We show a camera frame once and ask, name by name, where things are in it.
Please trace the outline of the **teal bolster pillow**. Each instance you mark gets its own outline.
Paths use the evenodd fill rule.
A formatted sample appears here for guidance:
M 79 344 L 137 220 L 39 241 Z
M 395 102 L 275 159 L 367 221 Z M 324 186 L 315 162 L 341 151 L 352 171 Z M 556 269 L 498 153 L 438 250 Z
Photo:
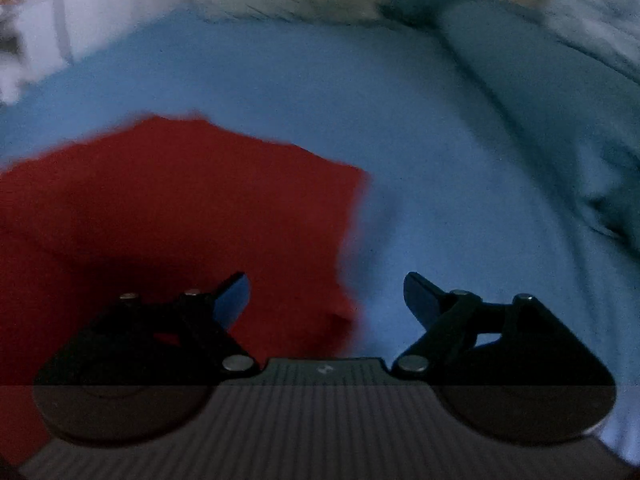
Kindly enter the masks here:
M 387 0 L 390 18 L 438 29 L 496 99 L 528 160 L 593 229 L 639 248 L 639 85 L 504 0 Z

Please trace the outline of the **light blue crumpled blanket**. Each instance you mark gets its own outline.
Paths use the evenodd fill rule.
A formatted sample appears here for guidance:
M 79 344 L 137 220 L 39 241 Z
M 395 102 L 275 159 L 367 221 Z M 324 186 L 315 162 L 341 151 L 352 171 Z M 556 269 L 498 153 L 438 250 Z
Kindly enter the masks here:
M 570 46 L 639 80 L 639 0 L 551 0 L 544 24 Z

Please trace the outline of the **red small cloth garment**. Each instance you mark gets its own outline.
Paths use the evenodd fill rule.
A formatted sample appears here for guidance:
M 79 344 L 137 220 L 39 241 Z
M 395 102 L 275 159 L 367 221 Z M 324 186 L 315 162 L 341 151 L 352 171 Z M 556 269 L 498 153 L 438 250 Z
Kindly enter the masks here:
M 49 437 L 38 368 L 108 300 L 168 300 L 236 271 L 232 335 L 258 360 L 335 356 L 356 304 L 338 262 L 367 173 L 196 117 L 151 116 L 1 176 L 1 455 Z

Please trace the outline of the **blue bed sheet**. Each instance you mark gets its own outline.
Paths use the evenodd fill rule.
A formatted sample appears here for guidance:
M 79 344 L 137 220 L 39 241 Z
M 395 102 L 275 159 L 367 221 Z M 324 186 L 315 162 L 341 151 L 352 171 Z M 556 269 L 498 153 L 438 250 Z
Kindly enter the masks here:
M 2 162 L 83 141 L 143 112 L 200 112 L 372 176 L 354 352 L 393 359 L 420 335 L 406 273 L 489 300 L 541 299 L 622 391 L 600 438 L 639 457 L 639 263 L 527 165 L 483 88 L 430 32 L 209 23 L 186 11 L 44 80 L 1 114 Z

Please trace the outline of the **white wardrobe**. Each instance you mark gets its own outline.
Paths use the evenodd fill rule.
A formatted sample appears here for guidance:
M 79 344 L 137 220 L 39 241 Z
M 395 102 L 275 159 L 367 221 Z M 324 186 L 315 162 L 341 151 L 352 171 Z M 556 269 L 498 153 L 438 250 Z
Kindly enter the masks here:
M 1 105 L 178 9 L 182 0 L 1 0 Z

